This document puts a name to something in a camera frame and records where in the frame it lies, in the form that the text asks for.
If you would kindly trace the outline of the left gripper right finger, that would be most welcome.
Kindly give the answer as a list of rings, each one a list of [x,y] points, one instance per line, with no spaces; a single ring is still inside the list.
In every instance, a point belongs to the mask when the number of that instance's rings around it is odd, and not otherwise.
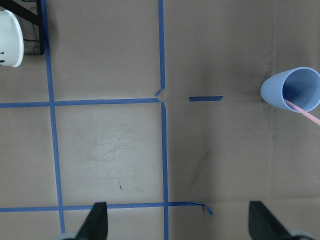
[[[261,201],[250,201],[248,232],[252,240],[289,240],[293,236]]]

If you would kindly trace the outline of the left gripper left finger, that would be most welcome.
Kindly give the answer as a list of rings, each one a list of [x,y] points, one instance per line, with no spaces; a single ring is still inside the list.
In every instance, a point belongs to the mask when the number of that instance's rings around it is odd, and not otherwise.
[[[106,240],[108,237],[108,213],[106,202],[96,202],[84,223],[77,232],[75,240]]]

